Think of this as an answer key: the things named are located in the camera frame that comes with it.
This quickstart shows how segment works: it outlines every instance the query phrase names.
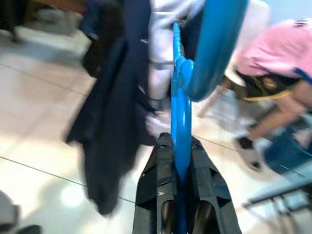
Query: white tile floor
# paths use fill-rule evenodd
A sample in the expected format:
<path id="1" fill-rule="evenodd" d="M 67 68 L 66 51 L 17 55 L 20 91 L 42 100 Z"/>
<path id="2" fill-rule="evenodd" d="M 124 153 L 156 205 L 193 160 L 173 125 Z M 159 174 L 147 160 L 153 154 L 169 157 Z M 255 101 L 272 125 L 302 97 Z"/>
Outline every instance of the white tile floor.
<path id="1" fill-rule="evenodd" d="M 118 209 L 101 217 L 84 195 L 78 146 L 62 142 L 70 119 L 93 80 L 80 59 L 87 40 L 20 28 L 23 43 L 0 34 L 0 190 L 22 207 L 21 226 L 39 224 L 44 234 L 131 234 L 136 186 L 151 147 L 141 147 L 128 173 Z M 237 124 L 237 106 L 222 97 L 203 119 L 193 107 L 193 134 L 226 179 L 244 234 L 281 233 L 270 204 L 252 212 L 241 208 L 249 197 L 298 180 L 280 177 L 268 168 L 256 174 L 243 164 L 232 139 L 244 131 Z M 311 233 L 311 215 L 298 214 L 298 229 Z"/>

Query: chair leg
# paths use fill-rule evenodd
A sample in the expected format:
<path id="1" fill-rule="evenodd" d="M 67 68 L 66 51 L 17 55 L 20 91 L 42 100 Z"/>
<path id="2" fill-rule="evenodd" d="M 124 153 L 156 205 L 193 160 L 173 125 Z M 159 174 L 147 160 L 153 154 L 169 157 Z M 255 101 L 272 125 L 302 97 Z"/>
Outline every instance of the chair leg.
<path id="1" fill-rule="evenodd" d="M 227 89 L 229 89 L 232 85 L 232 82 L 225 78 L 225 80 L 222 82 L 219 90 L 217 93 L 215 93 L 211 99 L 205 104 L 205 106 L 199 111 L 197 114 L 197 117 L 203 118 L 205 113 L 210 109 L 210 107 L 214 104 L 214 102 L 218 99 L 219 95 L 222 95 Z"/>

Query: chair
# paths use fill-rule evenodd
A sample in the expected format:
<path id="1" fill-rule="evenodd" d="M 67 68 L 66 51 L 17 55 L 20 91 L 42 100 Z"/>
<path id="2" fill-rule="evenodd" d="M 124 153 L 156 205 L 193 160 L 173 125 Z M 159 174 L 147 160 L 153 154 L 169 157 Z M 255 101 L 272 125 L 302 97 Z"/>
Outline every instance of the chair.
<path id="1" fill-rule="evenodd" d="M 232 54 L 231 60 L 225 71 L 225 78 L 218 90 L 205 106 L 198 112 L 197 116 L 202 118 L 213 103 L 217 100 L 219 95 L 223 94 L 232 85 L 245 87 L 244 80 L 236 74 L 236 57 L 239 51 L 246 47 L 253 39 L 255 39 L 263 30 L 267 28 L 269 21 L 270 9 L 269 6 L 260 0 L 251 0 L 247 10 L 244 23 L 242 25 L 236 49 Z"/>

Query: seated person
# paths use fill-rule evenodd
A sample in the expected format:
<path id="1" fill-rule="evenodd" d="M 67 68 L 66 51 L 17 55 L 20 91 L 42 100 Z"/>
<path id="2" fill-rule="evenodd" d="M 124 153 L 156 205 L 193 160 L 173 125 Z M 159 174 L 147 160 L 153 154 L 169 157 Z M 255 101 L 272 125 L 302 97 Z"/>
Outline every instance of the seated person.
<path id="1" fill-rule="evenodd" d="M 242 159 L 259 171 L 254 142 L 312 106 L 312 19 L 288 20 L 264 31 L 238 55 L 237 65 L 246 82 L 245 99 L 273 99 L 278 106 L 235 141 Z"/>

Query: blue curved frame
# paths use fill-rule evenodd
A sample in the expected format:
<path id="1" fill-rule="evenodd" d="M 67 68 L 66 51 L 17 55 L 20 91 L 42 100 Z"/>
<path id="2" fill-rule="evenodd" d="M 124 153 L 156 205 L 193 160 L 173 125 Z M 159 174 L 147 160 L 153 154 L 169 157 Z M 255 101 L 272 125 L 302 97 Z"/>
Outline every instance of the blue curved frame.
<path id="1" fill-rule="evenodd" d="M 171 134 L 178 191 L 178 233 L 187 234 L 184 186 L 191 160 L 192 102 L 200 101 L 222 81 L 249 0 L 207 0 L 195 63 L 182 54 L 180 27 L 174 23 Z"/>

